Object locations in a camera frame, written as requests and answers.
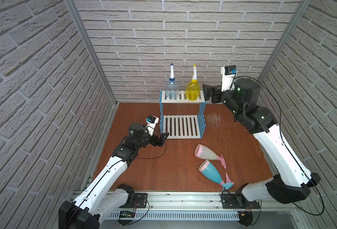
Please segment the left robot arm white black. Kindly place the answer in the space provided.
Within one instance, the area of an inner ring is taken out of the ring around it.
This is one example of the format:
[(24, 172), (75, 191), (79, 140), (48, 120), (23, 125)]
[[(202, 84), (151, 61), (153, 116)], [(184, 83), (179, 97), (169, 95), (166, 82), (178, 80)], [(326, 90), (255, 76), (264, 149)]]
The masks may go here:
[(116, 180), (128, 169), (139, 150), (147, 145), (162, 147), (169, 133), (154, 134), (155, 123), (130, 124), (127, 136), (114, 149), (104, 169), (93, 182), (72, 202), (65, 201), (59, 208), (60, 229), (98, 229), (100, 224), (116, 209), (130, 205), (134, 189), (120, 185), (107, 196)]

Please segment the clear spray bottle blue cap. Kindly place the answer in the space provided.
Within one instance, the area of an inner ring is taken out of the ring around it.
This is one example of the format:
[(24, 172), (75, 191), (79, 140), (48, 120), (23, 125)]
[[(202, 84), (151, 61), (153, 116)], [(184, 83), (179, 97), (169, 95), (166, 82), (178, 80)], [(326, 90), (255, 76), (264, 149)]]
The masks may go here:
[(169, 81), (165, 86), (165, 97), (169, 100), (177, 99), (179, 96), (179, 86), (174, 76), (174, 64), (170, 65)]

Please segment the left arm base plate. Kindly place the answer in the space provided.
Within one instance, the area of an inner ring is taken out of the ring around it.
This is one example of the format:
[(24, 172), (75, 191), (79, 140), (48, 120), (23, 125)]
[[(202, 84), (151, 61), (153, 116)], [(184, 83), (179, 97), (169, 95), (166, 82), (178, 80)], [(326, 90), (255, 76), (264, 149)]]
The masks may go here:
[(123, 209), (145, 209), (147, 206), (147, 193), (129, 194), (125, 205), (120, 208)]

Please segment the yellow spray bottle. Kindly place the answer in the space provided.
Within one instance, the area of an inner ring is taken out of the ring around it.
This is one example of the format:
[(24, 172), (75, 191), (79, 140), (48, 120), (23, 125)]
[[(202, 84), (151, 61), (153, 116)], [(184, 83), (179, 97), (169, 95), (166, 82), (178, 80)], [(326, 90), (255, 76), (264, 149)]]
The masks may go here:
[(200, 96), (200, 86), (197, 81), (197, 67), (193, 66), (193, 75), (191, 81), (186, 86), (185, 96), (190, 101), (195, 101)]

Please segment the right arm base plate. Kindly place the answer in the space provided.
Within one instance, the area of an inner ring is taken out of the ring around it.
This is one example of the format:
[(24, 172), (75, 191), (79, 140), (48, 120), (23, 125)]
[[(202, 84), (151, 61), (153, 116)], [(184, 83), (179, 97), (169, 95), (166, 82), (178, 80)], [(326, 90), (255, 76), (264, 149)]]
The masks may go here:
[(224, 209), (249, 210), (260, 209), (259, 201), (248, 201), (240, 194), (224, 192), (221, 194), (221, 202)]

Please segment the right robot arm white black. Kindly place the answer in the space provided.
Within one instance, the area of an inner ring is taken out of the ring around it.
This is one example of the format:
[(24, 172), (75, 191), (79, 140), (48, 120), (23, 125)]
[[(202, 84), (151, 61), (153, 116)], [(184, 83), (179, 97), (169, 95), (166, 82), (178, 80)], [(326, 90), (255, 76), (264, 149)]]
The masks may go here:
[(223, 103), (233, 114), (234, 121), (253, 134), (277, 168), (272, 178), (244, 184), (236, 191), (239, 206), (260, 199), (274, 199), (283, 204), (305, 200), (321, 178), (310, 172), (283, 138), (280, 122), (266, 107), (256, 104), (260, 84), (251, 78), (240, 77), (226, 87), (204, 84), (206, 101)]

